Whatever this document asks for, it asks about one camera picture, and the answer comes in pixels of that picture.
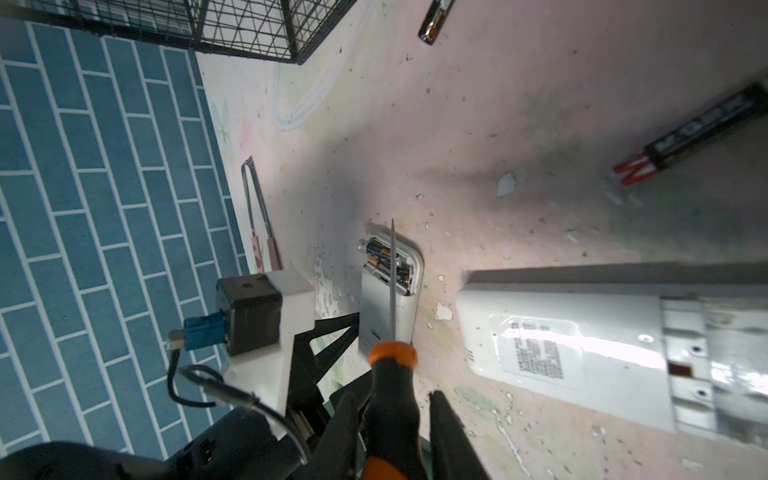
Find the wire mesh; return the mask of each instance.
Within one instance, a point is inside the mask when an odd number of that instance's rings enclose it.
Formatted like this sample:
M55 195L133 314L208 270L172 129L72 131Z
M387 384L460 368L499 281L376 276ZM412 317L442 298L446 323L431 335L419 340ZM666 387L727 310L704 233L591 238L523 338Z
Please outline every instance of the wire mesh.
M303 63L355 0L0 0L0 15L204 53Z

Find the screwdriver handle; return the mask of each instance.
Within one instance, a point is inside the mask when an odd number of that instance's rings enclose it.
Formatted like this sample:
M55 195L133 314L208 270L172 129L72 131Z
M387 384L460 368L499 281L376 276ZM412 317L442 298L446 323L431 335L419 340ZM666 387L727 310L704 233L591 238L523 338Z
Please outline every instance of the screwdriver handle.
M384 342L368 355L371 399L363 416L368 436L362 480L426 480L419 449L419 405L413 369L419 361L408 343Z

